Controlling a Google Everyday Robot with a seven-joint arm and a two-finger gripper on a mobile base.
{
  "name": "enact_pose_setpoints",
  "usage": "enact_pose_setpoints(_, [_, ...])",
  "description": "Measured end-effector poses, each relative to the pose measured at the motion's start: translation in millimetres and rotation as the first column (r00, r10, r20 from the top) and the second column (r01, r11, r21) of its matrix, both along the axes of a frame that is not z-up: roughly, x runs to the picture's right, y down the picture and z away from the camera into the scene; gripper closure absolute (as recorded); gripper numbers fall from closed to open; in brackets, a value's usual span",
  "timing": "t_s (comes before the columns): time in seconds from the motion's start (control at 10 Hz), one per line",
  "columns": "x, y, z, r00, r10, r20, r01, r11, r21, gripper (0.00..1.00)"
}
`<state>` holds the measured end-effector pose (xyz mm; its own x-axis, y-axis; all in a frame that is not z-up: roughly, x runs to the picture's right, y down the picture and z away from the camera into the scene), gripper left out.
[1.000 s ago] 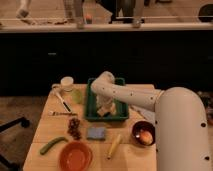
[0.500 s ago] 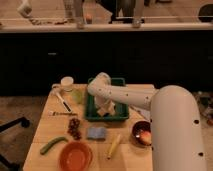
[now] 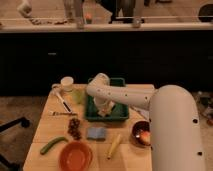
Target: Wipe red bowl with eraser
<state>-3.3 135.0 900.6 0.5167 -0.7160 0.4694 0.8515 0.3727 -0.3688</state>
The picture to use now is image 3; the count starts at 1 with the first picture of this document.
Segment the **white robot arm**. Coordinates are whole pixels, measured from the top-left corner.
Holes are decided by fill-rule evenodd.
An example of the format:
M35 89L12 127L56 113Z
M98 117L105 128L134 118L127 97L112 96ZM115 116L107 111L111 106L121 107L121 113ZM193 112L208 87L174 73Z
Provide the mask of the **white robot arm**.
M113 101L149 111L152 171L206 171L198 109L186 89L111 86L109 77L99 73L86 92L100 108Z

